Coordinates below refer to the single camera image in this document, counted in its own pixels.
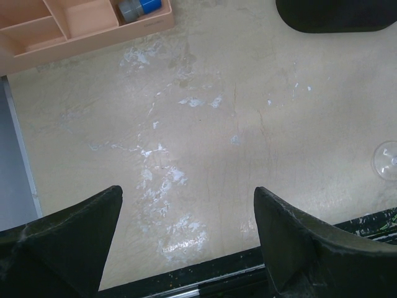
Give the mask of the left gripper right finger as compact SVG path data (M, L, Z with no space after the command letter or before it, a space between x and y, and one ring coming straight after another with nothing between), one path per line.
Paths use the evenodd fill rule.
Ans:
M396 297L396 246L297 209L264 187L254 213L272 297Z

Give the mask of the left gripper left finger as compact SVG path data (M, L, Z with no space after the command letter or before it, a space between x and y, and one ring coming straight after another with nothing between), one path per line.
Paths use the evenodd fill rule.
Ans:
M123 202L120 186L1 232L1 297L95 297Z

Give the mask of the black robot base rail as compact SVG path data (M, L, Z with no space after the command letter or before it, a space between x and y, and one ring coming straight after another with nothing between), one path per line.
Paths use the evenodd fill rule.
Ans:
M355 235L396 244L396 209L336 224ZM259 247L97 293L98 297L270 297Z

